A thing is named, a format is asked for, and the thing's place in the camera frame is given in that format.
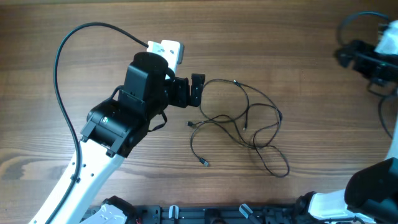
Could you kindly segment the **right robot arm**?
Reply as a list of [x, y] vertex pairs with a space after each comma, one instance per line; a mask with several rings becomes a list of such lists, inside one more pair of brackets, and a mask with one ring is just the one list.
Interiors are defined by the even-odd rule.
[[[343, 41], [342, 31], [361, 16], [380, 17], [379, 42]], [[291, 223], [397, 223], [397, 131], [390, 132], [382, 114], [383, 104], [397, 98], [397, 88], [389, 94], [373, 91], [373, 85], [397, 84], [397, 21], [375, 11], [357, 12], [346, 17], [336, 30], [340, 49], [335, 53], [342, 67], [353, 70], [368, 80], [367, 91], [379, 97], [377, 113], [380, 124], [391, 139], [385, 159], [355, 173], [345, 189], [309, 192], [297, 199], [290, 214]]]

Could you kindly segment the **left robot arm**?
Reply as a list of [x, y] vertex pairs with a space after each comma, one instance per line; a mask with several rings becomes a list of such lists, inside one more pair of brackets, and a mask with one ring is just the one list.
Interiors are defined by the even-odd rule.
[[87, 115], [78, 149], [32, 223], [78, 223], [99, 190], [132, 149], [149, 133], [150, 121], [169, 105], [201, 103], [205, 75], [178, 78], [162, 56], [135, 54], [118, 96]]

